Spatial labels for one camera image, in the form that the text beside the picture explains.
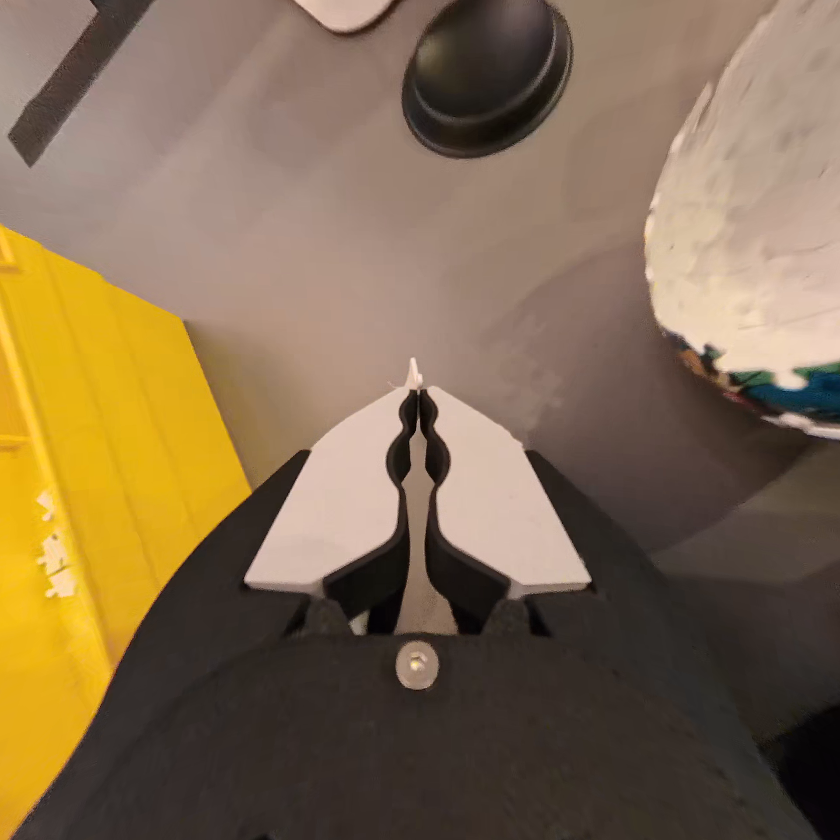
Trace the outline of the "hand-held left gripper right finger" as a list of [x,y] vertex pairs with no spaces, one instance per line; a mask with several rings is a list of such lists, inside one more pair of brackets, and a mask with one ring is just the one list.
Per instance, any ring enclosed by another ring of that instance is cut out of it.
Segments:
[[438,386],[421,391],[418,416],[434,483],[427,577],[460,634],[480,634],[500,602],[591,586],[523,443]]

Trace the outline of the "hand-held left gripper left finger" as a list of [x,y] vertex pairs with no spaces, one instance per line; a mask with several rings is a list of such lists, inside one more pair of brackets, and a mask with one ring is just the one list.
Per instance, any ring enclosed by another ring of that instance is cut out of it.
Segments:
[[258,591],[336,602],[365,632],[391,635],[410,564],[405,477],[419,389],[397,387],[330,429],[301,471],[245,573]]

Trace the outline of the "yellow plastic bin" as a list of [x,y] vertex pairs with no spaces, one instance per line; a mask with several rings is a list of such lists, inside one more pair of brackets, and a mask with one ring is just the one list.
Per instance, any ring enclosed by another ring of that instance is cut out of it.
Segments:
[[[132,636],[249,494],[183,321],[2,227],[1,831],[81,739]],[[76,578],[47,598],[38,494]]]

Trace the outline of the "pile of white puzzle pieces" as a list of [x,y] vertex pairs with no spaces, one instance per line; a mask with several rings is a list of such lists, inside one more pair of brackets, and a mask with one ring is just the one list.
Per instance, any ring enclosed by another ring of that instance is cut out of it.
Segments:
[[38,554],[36,563],[43,571],[49,599],[71,597],[76,593],[73,561],[56,513],[56,504],[48,489],[36,498],[38,508]]

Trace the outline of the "partly built puzzle ball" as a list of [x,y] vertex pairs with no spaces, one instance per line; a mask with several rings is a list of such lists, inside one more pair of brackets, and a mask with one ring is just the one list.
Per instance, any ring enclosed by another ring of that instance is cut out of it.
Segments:
[[701,92],[644,232],[658,326],[766,422],[839,428],[839,2],[778,2]]

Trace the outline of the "black round ball stand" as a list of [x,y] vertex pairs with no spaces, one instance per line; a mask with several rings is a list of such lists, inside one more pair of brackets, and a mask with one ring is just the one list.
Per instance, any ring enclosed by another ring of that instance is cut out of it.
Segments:
[[545,1],[456,1],[426,26],[402,82],[402,112],[450,159],[504,151],[546,120],[573,66],[570,27]]

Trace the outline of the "white rounded board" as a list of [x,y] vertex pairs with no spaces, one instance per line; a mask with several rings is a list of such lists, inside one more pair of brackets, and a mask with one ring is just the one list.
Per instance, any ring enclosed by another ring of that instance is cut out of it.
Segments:
[[398,1],[292,1],[333,35],[355,35],[377,25]]

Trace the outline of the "black tape strip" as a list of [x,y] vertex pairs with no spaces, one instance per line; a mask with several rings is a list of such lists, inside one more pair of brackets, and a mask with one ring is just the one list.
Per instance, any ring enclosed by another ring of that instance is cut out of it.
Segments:
[[152,1],[95,1],[94,15],[7,133],[32,168],[93,83],[135,30]]

